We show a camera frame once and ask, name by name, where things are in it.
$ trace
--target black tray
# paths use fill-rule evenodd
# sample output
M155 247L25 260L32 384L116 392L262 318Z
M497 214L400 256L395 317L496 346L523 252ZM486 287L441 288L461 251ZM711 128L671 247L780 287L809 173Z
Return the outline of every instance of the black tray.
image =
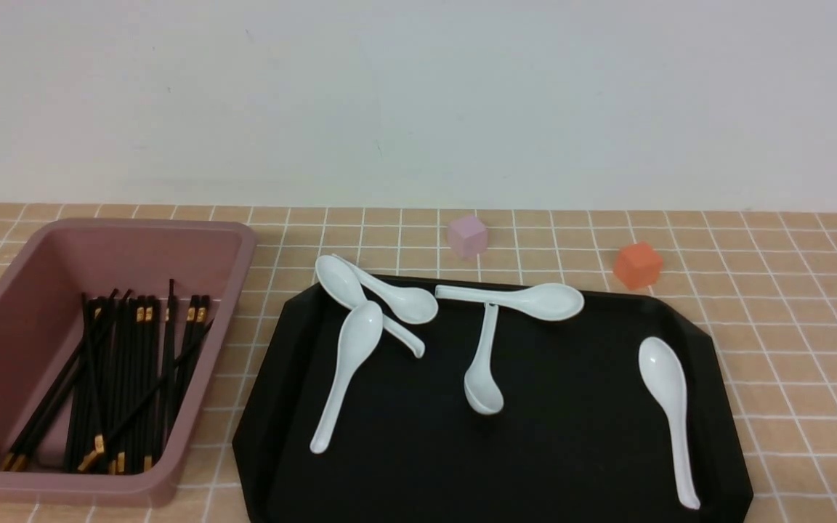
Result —
M381 279L432 292L520 288ZM505 408L491 417L463 392L482 305L439 301L434 321L409 325L422 360L384 334L321 455L309 442L347 311L319 285L292 298L233 440L250 519L741 523L753 491L711 338L654 298L584 297L583 312L559 323L499 311L492 372ZM687 374L698 511L677 500L667 420L638 371L647 336L667 341Z

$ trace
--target tray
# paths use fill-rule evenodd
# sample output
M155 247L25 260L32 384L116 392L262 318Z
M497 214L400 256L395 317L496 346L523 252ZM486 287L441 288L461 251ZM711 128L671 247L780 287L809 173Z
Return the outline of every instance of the tray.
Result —
M462 388L481 305L440 301L435 321L410 325L422 360L384 334L322 455L309 442L347 311L319 285L286 302L233 440L250 519L741 523L753 491L711 338L654 298L584 297L583 312L555 324L499 312L492 372L505 408L491 417ZM667 341L687 374L698 511L677 500L667 420L638 371L647 336Z
M202 293L217 299L210 312L215 325L165 453L153 469L134 476L61 474L40 466L0 472L0 500L168 503L255 245L256 236L246 225L226 222L61 219L36 232L0 278L0 461L80 340L80 292L95 297L132 288L137 294L166 297L167 278L175 278L180 297ZM38 463L62 460L67 406L44 437Z

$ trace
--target tiled countertop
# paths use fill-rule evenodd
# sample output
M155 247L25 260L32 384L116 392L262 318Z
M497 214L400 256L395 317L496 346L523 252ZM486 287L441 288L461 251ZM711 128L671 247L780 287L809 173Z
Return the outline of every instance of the tiled countertop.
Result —
M467 212L0 204L0 274L33 231L70 216L223 219L259 238L174 502L0 504L0 521L246 520L230 438L283 302L315 281L320 253L372 272L624 291L611 264L635 240L665 259L644 292L714 337L755 491L748 521L837 521L837 214L478 211L491 249L461 261L441 226Z

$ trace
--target white wall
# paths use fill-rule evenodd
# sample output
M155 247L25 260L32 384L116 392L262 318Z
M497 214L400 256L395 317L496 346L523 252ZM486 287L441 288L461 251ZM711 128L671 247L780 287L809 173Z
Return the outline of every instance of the white wall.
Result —
M0 0L0 200L837 211L837 0Z

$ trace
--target spoon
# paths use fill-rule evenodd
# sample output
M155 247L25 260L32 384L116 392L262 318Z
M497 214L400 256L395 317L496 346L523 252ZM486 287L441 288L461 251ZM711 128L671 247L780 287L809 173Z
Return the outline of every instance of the spoon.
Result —
M309 450L313 454L321 454L328 449L331 434L335 431L335 423L341 411L341 404L344 402L344 394L347 393L348 385L351 384L351 378L357 369L370 354L373 354L376 344L379 343L379 336L383 333L382 321L383 311L372 301L365 301L358 305L348 314L348 317L344 318L338 335L338 363L335 364L335 379L331 383L328 401L325 401L322 419L318 421L318 428L315 430L315 436L312 436L312 443L309 443Z
M543 283L521 291L484 291L481 288L438 285L435 298L497 304L545 321L562 321L583 310L583 295L559 283Z
M464 394L467 394L467 402L471 404L474 410L488 416L502 410L503 400L502 393L499 391L499 387L493 380L493 374L489 370L489 360L493 351L493 335L496 333L496 318L499 315L499 306L485 304L484 310L477 352L474 355L474 361L471 362L467 372L464 374Z
M345 308L353 310L366 303L366 295L363 294L360 282L344 261L333 256L319 256L315 260L315 275L325 292ZM415 357L425 354L425 342L419 340L418 336L386 315L382 315L382 321L386 332L405 344Z
M690 450L687 444L687 380L674 349L661 338L646 338L638 348L638 370L644 386L667 415L674 453L674 477L677 497L687 508L700 508L700 498L693 486Z
M355 272L355 277L363 284L363 287L374 291L382 301L386 302L386 305L389 305L392 314L395 314L405 323L420 325L432 321L438 315L438 300L435 300L431 292L425 291L424 288L395 287L395 285L379 280L374 275L369 275L363 269L339 255L335 254L333 256L351 267L351 270Z

